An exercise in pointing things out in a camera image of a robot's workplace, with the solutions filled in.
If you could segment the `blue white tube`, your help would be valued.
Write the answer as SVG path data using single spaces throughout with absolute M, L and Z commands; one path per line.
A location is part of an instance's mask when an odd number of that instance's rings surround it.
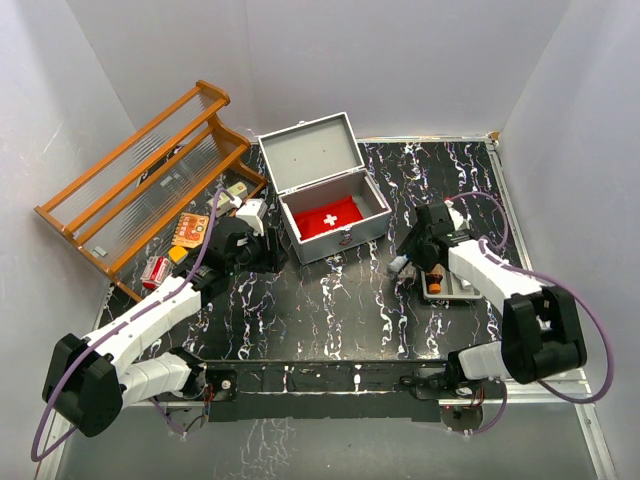
M 399 274 L 409 263 L 406 255 L 396 256 L 388 265 L 388 270 L 394 274 Z

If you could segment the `brown medicine bottle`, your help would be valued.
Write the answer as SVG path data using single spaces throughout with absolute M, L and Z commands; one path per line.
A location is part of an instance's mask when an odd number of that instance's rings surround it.
M 427 292 L 430 295 L 440 294 L 444 273 L 441 265 L 436 265 L 426 276 Z

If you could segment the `red first aid pouch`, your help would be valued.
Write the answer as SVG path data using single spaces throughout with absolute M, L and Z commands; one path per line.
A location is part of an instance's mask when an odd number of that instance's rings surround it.
M 304 241 L 364 219 L 352 196 L 294 215 L 299 238 Z

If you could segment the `grey plastic tray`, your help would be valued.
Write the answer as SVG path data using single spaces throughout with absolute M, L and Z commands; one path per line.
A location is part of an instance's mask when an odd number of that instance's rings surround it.
M 440 283 L 441 291 L 432 294 L 428 291 L 427 275 L 420 273 L 422 284 L 422 295 L 425 300 L 448 300 L 448 301 L 475 301 L 483 298 L 482 294 L 471 286 L 464 287 L 458 277 L 444 270 Z

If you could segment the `silver metal medicine case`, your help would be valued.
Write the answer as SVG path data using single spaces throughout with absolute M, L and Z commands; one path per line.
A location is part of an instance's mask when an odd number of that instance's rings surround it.
M 391 208 L 365 167 L 348 114 L 339 112 L 258 137 L 301 264 L 309 264 L 386 234 Z M 302 241 L 294 215 L 352 196 L 364 219 Z

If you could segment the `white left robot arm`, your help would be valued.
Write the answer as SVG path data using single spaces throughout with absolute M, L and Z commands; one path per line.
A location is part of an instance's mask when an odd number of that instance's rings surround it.
M 172 350 L 139 356 L 175 325 L 227 292 L 237 274 L 280 272 L 287 254 L 278 231 L 263 233 L 224 217 L 151 294 L 84 337 L 68 334 L 53 350 L 44 388 L 47 405 L 87 437 L 106 430 L 120 411 L 162 393 L 200 396 L 207 376 L 193 356 Z

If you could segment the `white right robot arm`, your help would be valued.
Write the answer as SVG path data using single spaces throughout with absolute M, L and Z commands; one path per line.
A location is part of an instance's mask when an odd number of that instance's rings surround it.
M 466 397 L 485 379 L 529 384 L 585 365 L 587 349 L 571 293 L 495 256 L 488 241 L 455 220 L 446 203 L 415 211 L 416 224 L 398 256 L 426 274 L 445 268 L 501 310 L 500 339 L 451 352 L 444 372 L 434 377 L 438 387 Z

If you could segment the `white medicine box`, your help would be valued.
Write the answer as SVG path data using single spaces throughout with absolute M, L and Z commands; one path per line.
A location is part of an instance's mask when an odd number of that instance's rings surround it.
M 220 194 L 218 201 L 215 201 L 214 198 L 207 201 L 209 207 L 216 212 L 217 218 L 238 208 L 248 196 L 247 185 L 244 182 L 237 182 L 233 184 L 228 188 L 228 191 L 231 195 L 227 195 L 223 192 Z

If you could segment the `orange patterned packet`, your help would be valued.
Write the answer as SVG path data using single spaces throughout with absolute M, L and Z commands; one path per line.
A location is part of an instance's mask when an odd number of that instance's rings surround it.
M 172 245 L 185 249 L 200 246 L 206 236 L 208 223 L 208 216 L 183 212 L 178 218 Z

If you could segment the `orange yellow small block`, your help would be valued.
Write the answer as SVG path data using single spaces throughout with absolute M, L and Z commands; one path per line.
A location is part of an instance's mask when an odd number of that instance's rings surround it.
M 182 263 L 188 256 L 188 250 L 185 247 L 174 245 L 168 251 L 168 258 L 175 265 Z

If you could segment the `red white small box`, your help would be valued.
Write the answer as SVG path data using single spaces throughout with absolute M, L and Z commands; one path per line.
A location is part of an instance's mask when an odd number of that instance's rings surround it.
M 170 275 L 172 267 L 167 257 L 151 256 L 140 277 L 142 286 L 148 290 L 155 290 Z

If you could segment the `wooden shelf rack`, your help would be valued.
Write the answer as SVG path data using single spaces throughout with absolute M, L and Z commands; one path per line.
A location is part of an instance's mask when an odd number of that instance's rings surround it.
M 127 284 L 129 264 L 215 181 L 231 174 L 256 196 L 267 178 L 243 158 L 249 140 L 219 112 L 229 95 L 205 80 L 195 85 L 86 172 L 35 207 L 114 286 L 138 301 Z

